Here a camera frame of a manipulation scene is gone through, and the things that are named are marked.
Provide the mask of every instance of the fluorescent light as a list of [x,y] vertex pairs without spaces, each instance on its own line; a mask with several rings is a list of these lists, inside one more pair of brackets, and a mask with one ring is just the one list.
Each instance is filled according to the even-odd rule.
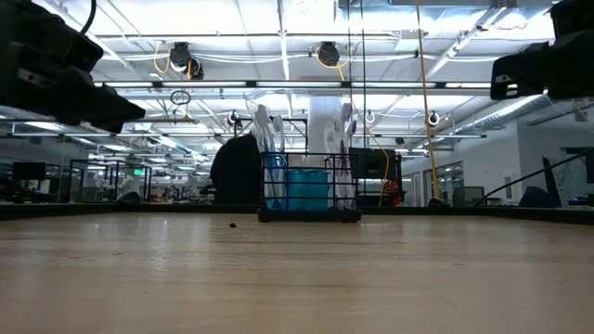
[[337,82],[257,82],[258,87],[291,87],[291,88],[309,88],[309,87],[342,87],[342,83]]
[[90,140],[86,140],[86,139],[84,139],[84,138],[77,138],[77,137],[74,137],[74,139],[75,139],[75,140],[78,140],[78,141],[80,141],[81,143],[83,143],[83,144],[86,144],[86,145],[96,145],[96,144],[95,144],[95,143],[93,143],[92,141],[90,141]]
[[401,153],[408,153],[408,152],[427,153],[426,149],[418,149],[418,148],[415,148],[415,149],[398,148],[398,149],[395,149],[394,151],[401,152]]
[[[353,88],[363,88],[364,83],[353,83]],[[383,83],[370,82],[365,83],[367,88],[422,88],[423,83]],[[427,83],[427,88],[434,88],[435,83]]]
[[245,87],[245,82],[167,82],[163,87]]
[[159,75],[159,73],[149,73],[148,75],[163,81],[163,78]]
[[110,136],[110,134],[64,134],[65,136],[75,136],[75,137],[105,137]]
[[48,133],[22,133],[22,134],[10,134],[12,136],[38,136],[38,137],[52,137],[59,136],[59,134],[48,134]]
[[120,146],[120,145],[103,145],[103,147],[104,148],[111,149],[111,150],[117,150],[117,151],[125,151],[125,150],[130,149],[130,148],[123,147],[123,146]]
[[49,131],[60,131],[62,127],[53,122],[25,122],[25,124]]
[[177,148],[177,144],[175,143],[175,141],[173,139],[167,138],[166,136],[160,137],[159,141],[166,147]]
[[445,88],[491,88],[491,83],[446,83]]
[[110,87],[114,88],[142,88],[142,87],[152,87],[152,83],[121,83],[121,82],[111,82],[111,83],[104,83]]
[[118,137],[142,137],[142,136],[151,136],[151,137],[160,137],[161,134],[117,134]]

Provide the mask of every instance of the ceiling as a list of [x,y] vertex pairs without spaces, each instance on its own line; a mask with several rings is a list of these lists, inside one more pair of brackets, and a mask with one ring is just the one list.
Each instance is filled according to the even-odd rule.
[[[91,3],[34,2],[59,14],[76,30],[86,22]],[[490,0],[422,2],[429,5],[420,9],[427,81],[483,83],[475,90],[430,92],[429,110],[447,116],[448,126],[464,122],[494,104],[487,83],[496,58],[519,52],[531,43],[554,39],[547,13],[552,1],[513,2],[519,7],[491,8]],[[421,81],[421,61],[416,56],[420,47],[416,8],[393,6],[390,0],[97,0],[97,4],[96,18],[87,34],[105,51],[92,72],[96,82],[184,81],[183,75],[171,67],[166,72],[155,67],[156,63],[161,70],[166,68],[167,50],[180,41],[190,43],[192,55],[204,68],[205,81],[339,82],[339,71],[320,66],[316,58],[316,49],[324,41],[336,44],[341,63],[346,64],[342,75],[347,82]],[[350,63],[349,45],[353,53]],[[249,116],[253,103],[268,106],[272,114],[306,118],[309,98],[328,94],[341,96],[345,102],[352,100],[361,116],[364,110],[372,113],[375,120],[367,124],[371,133],[424,133],[424,99],[418,86],[357,89],[352,96],[348,89],[243,88],[224,89],[222,93],[216,87],[196,88],[188,89],[193,98],[182,108],[173,108],[169,101],[173,90],[123,87],[118,91],[146,109],[148,120],[160,120],[127,124],[125,131],[130,133],[150,129],[165,134],[221,134],[228,131],[225,127],[229,112]],[[184,122],[164,122],[184,118]],[[87,126],[73,131],[80,130],[96,129]],[[299,126],[286,124],[285,130],[297,134]],[[224,139],[183,137],[174,141],[189,151],[202,153],[205,148],[215,152]],[[119,139],[122,146],[131,142]],[[136,140],[132,149],[144,148],[144,142],[142,138]],[[291,145],[297,148],[302,142],[293,138]],[[383,145],[393,146],[394,141],[384,140]]]

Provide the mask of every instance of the ceiling pipe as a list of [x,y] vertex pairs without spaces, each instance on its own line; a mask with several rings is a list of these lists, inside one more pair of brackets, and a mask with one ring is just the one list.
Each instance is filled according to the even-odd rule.
[[229,128],[226,126],[226,124],[216,116],[216,113],[204,101],[200,99],[193,99],[193,101],[195,101],[196,104],[199,105],[200,108],[202,108],[202,110],[208,112],[211,115],[211,119],[216,123],[216,125],[218,125],[221,129],[223,129],[226,132],[229,131]]
[[[103,42],[121,41],[122,39],[136,42],[154,42],[164,41],[173,42],[191,42],[193,40],[209,40],[222,38],[241,38],[241,39],[277,39],[281,38],[279,33],[198,33],[198,34],[146,34],[146,35],[97,35],[97,38]],[[285,33],[287,39],[338,39],[349,38],[348,33]],[[360,40],[360,34],[351,34],[351,40]],[[395,32],[370,32],[365,33],[366,41],[398,41],[400,38]]]
[[[458,40],[456,40],[452,45],[450,45],[444,51],[444,53],[431,65],[431,67],[427,70],[425,74],[425,79],[430,80],[439,70],[441,70],[447,64],[447,62],[451,58],[455,57],[466,45],[468,45],[472,41],[472,39],[474,39],[481,32],[483,32],[485,25],[493,24],[493,22],[496,19],[503,19],[503,16],[501,16],[501,14],[503,14],[502,9],[505,8],[489,8],[481,16],[481,18],[474,23],[470,31],[466,32],[461,38],[458,38]],[[402,101],[407,96],[408,94],[398,96],[394,100],[392,105],[390,105],[390,108],[387,109],[386,115],[390,115],[394,111],[394,109],[396,109],[398,103],[400,103],[400,101]],[[380,117],[370,128],[372,129],[375,126],[377,126],[382,119],[383,117]]]
[[[456,128],[450,127],[440,134],[446,135],[467,135],[480,130],[481,132],[493,130],[499,126],[503,126],[508,122],[517,120],[523,116],[551,106],[548,96],[530,96],[521,100],[509,100],[505,102],[496,103],[490,107],[481,110],[477,117],[469,117],[461,122]],[[561,113],[570,112],[573,107],[568,110],[562,110]],[[417,148],[424,148],[427,146],[427,141],[424,140]]]

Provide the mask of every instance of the yellow wire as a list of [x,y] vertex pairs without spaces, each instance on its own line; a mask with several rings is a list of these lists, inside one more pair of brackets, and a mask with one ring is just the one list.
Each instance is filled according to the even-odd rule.
[[427,78],[425,77],[425,57],[423,56],[422,31],[420,29],[420,0],[417,0],[417,23],[419,24],[419,53],[420,53],[420,77],[423,81],[423,102],[425,105],[425,130],[427,132],[427,143],[429,144],[429,154],[431,157],[431,170],[433,177],[433,196],[439,198],[437,188],[437,170],[435,167],[435,157],[433,155],[433,141],[431,138],[431,127],[429,126],[429,104],[427,103]]
[[323,62],[321,62],[321,61],[319,60],[319,47],[316,49],[316,59],[317,59],[317,62],[318,62],[320,65],[322,65],[323,67],[325,67],[325,68],[328,68],[328,69],[338,69],[338,73],[340,73],[340,74],[341,74],[341,79],[344,81],[344,75],[342,74],[342,68],[343,68],[343,67],[344,67],[346,64],[348,64],[348,63],[351,61],[351,59],[348,59],[348,60],[346,60],[346,61],[345,61],[345,62],[344,62],[342,65],[328,66],[328,65],[324,64]]
[[155,48],[155,58],[152,60],[152,63],[153,63],[153,65],[155,65],[155,70],[157,70],[161,73],[165,73],[165,72],[167,72],[167,70],[169,70],[169,54],[171,54],[171,49],[169,49],[168,54],[167,54],[167,65],[165,67],[165,70],[161,70],[159,65],[157,65],[157,54],[158,53],[159,53],[159,44],[157,44],[157,47]]

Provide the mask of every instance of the white ceiling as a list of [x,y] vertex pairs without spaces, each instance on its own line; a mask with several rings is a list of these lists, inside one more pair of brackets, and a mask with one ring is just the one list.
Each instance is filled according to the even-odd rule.
[[[62,7],[53,0],[36,0],[48,10],[59,13],[74,29],[87,19],[90,1],[63,0]],[[337,70],[320,66],[316,57],[308,57],[308,50],[315,50],[320,42],[335,42],[342,53],[342,62],[348,60],[349,24],[339,11],[334,19],[334,2],[330,0],[281,0],[282,24],[287,34],[289,79],[292,81],[339,81]],[[96,81],[158,81],[158,73],[150,59],[156,52],[157,42],[164,42],[160,54],[166,53],[175,41],[190,42],[195,54],[209,59],[200,59],[205,71],[205,80],[276,80],[284,81],[282,39],[277,0],[97,0],[99,9],[89,35],[99,41],[105,56],[93,71]],[[481,82],[491,80],[493,60],[497,57],[521,51],[531,43],[550,41],[554,38],[552,24],[546,15],[550,1],[540,1],[540,7],[517,8],[507,13],[504,19],[489,25],[445,63],[439,71],[428,78],[431,82]],[[464,6],[424,6],[421,9],[421,28],[427,33],[423,38],[426,71],[437,63],[460,37],[471,30],[486,9]],[[417,17],[414,7],[386,6],[364,13],[366,39],[360,37],[361,19],[359,7],[351,12],[351,46],[356,49],[354,61],[344,66],[345,80],[418,82],[420,59],[413,58],[419,48]],[[268,63],[230,63],[220,60],[229,57],[270,57]],[[116,58],[128,63],[124,66]],[[165,59],[158,60],[165,67]],[[185,80],[179,73],[168,70],[158,73],[163,80]],[[350,100],[348,95],[342,98]],[[133,100],[147,109],[148,118],[158,119],[162,108],[157,103],[161,98]],[[370,125],[373,131],[418,133],[424,128],[424,104],[420,95],[400,97],[398,94],[355,94],[355,105],[380,115]],[[154,130],[164,133],[187,133],[222,131],[218,123],[224,122],[231,110],[247,113],[243,99],[203,100],[217,115],[213,119],[203,107],[194,101],[187,106],[189,117],[200,121],[196,124],[159,123]],[[267,105],[273,113],[287,115],[288,98],[285,93],[266,95],[255,102]],[[428,107],[441,115],[448,115],[448,122],[462,122],[472,114],[491,105],[488,96],[468,96],[456,92],[447,96],[428,96]],[[304,94],[291,95],[294,117],[305,117],[309,98]],[[180,109],[175,117],[186,114]],[[188,146],[213,143],[212,139],[179,139]]]

